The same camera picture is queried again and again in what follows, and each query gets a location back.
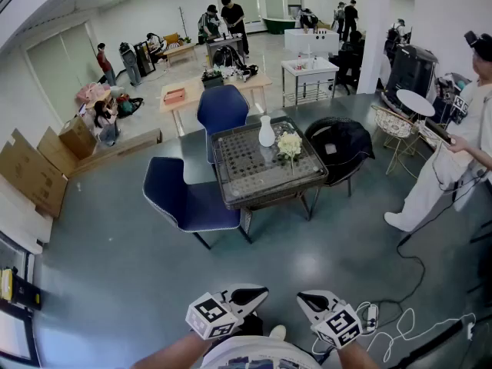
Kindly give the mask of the white flowers bunch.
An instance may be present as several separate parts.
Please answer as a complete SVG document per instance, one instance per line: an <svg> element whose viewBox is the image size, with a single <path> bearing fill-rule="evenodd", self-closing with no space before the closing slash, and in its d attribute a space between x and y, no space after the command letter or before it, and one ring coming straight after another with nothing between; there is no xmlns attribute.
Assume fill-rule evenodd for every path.
<svg viewBox="0 0 492 369"><path fill-rule="evenodd" d="M242 71L235 66L219 66L218 70L221 73L224 82L233 82L242 80Z"/></svg>

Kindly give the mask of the black wicker chair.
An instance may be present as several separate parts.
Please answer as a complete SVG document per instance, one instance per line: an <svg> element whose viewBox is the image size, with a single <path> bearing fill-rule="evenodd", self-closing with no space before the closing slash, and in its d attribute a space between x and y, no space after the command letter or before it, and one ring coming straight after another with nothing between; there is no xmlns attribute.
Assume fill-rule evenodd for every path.
<svg viewBox="0 0 492 369"><path fill-rule="evenodd" d="M324 130L325 128L337 123L337 122L350 122L350 121L354 121L354 120L351 120L349 118L336 118L336 117L326 117L326 118L322 118L322 119L319 119L315 122L313 122L308 128L307 130L305 131L304 135L305 137L307 138L307 140L310 142L311 144L311 138L319 131L322 131ZM361 162L349 175L346 175L344 178L342 178L340 181L336 182L336 183L333 183L333 184L326 184L327 182L327 179L325 180L325 182L322 184L324 187L333 187L333 186L336 186L336 185L339 185L341 184L342 182L346 182L347 183L347 191L348 192L351 192L351 177L361 169L361 166L363 165L363 163L367 160L367 159L371 159L371 158L366 158L363 162Z"/></svg>

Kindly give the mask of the white power strip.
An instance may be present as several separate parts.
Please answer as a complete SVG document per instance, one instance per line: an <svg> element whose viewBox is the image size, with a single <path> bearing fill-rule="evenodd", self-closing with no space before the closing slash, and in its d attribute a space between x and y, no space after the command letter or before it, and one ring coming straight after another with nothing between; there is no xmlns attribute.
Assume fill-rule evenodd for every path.
<svg viewBox="0 0 492 369"><path fill-rule="evenodd" d="M357 309L365 321L365 329L363 335L372 335L377 329L377 322L379 318L379 308L376 304L371 302L363 302Z"/></svg>

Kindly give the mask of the grey work cart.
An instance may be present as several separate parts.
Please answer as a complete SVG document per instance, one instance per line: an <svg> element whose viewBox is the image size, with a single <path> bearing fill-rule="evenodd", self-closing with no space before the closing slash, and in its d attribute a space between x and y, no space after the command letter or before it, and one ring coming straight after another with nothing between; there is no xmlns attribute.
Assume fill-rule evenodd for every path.
<svg viewBox="0 0 492 369"><path fill-rule="evenodd" d="M219 38L207 40L205 42L205 45L207 47L208 60L209 60L209 65L211 67L213 66L213 56L214 56L215 52L220 47L225 46L225 45L229 45L232 48L234 48L235 51L238 53L238 55L241 57L242 62L245 63L243 41L242 41L242 38L240 35L238 37L232 37L230 35L227 35L226 38L219 37Z"/></svg>

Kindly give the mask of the black upright frame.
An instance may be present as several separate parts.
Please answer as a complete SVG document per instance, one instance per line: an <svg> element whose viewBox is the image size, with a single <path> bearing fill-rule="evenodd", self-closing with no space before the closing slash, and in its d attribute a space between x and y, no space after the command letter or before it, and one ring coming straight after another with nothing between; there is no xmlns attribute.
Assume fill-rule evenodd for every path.
<svg viewBox="0 0 492 369"><path fill-rule="evenodd" d="M155 71L155 64L151 59L149 45L146 41L134 44L137 56L138 70L141 77L145 77Z"/></svg>

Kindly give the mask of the pink bags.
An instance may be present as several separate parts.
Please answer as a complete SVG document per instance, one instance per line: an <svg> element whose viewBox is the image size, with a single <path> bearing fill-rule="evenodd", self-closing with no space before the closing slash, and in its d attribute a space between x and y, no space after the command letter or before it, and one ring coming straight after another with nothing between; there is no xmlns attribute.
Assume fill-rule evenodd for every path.
<svg viewBox="0 0 492 369"><path fill-rule="evenodd" d="M75 98L81 103L91 104L110 94L111 87L109 85L92 82L81 88Z"/></svg>

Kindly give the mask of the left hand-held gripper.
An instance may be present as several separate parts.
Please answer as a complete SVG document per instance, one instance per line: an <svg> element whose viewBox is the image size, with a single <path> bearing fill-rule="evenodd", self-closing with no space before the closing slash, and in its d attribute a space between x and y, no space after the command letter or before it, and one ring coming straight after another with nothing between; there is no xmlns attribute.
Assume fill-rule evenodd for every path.
<svg viewBox="0 0 492 369"><path fill-rule="evenodd" d="M186 323L202 340L232 334L268 297L265 286L232 284L226 291L205 293L188 306Z"/></svg>

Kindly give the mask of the white sink cabinet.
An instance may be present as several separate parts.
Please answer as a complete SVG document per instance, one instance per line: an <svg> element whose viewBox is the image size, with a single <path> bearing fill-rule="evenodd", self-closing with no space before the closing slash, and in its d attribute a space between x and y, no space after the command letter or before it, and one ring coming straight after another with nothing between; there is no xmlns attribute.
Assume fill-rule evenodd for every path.
<svg viewBox="0 0 492 369"><path fill-rule="evenodd" d="M325 58L281 62L282 106L299 105L335 97L339 67Z"/></svg>

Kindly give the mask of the blue padded chair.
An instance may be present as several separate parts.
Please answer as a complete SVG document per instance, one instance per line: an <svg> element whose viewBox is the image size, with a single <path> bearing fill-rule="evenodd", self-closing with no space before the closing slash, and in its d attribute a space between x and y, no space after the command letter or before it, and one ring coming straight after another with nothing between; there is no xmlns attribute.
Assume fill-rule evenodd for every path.
<svg viewBox="0 0 492 369"><path fill-rule="evenodd" d="M184 166L180 158L151 158L142 188L147 201L170 224L193 234L207 249L211 247L200 236L201 232L237 230L251 243L241 226L241 212L226 208L219 184L216 181L186 183Z"/></svg>
<svg viewBox="0 0 492 369"><path fill-rule="evenodd" d="M245 125L248 112L248 101L233 85L222 85L203 91L198 105L197 119L205 129L209 164L214 164L211 136Z"/></svg>

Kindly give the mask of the flattened cardboard box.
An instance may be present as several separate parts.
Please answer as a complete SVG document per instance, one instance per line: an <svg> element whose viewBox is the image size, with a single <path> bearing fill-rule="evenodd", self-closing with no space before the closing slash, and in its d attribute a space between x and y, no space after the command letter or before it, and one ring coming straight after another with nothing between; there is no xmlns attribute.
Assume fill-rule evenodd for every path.
<svg viewBox="0 0 492 369"><path fill-rule="evenodd" d="M17 128L0 151L0 175L38 208L59 217L68 180Z"/></svg>
<svg viewBox="0 0 492 369"><path fill-rule="evenodd" d="M65 146L55 131L48 127L37 146L38 152L66 178L72 178L79 159Z"/></svg>

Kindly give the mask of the person's right forearm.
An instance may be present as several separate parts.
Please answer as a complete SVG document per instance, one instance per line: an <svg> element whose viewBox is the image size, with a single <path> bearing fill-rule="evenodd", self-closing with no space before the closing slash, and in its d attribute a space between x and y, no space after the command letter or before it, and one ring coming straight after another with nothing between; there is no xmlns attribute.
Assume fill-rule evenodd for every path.
<svg viewBox="0 0 492 369"><path fill-rule="evenodd" d="M356 341L337 351L342 369L380 369L376 362Z"/></svg>

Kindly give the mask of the black jacket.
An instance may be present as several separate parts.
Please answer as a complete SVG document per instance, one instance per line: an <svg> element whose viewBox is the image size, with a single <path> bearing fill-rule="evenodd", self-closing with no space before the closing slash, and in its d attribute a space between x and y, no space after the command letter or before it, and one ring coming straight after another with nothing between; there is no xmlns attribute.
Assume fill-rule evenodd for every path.
<svg viewBox="0 0 492 369"><path fill-rule="evenodd" d="M356 121L337 122L317 132L311 144L327 169L327 185L349 175L366 158L375 159L371 136Z"/></svg>

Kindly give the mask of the cream flowers bouquet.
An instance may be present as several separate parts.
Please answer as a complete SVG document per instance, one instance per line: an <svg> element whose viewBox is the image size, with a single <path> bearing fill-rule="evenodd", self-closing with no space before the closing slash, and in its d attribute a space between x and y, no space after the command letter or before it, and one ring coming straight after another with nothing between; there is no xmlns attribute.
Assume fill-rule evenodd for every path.
<svg viewBox="0 0 492 369"><path fill-rule="evenodd" d="M278 155L290 165L291 172L294 173L294 162L302 151L302 139L297 132L289 133L284 131L278 138Z"/></svg>

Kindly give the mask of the white vase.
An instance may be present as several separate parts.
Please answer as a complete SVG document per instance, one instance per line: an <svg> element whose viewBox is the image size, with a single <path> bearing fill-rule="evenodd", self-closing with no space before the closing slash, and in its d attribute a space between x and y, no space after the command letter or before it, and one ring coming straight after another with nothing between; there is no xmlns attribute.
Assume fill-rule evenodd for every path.
<svg viewBox="0 0 492 369"><path fill-rule="evenodd" d="M275 143L275 133L271 127L271 118L268 115L261 116L261 127L258 134L260 145L265 148L271 147Z"/></svg>

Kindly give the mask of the person's left forearm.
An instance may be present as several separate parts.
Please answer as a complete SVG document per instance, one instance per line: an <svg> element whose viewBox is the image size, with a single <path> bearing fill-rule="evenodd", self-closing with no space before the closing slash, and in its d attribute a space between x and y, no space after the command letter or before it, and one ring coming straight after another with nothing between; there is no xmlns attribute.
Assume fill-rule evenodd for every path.
<svg viewBox="0 0 492 369"><path fill-rule="evenodd" d="M212 345L194 331L173 344L135 362L130 369L191 369Z"/></svg>

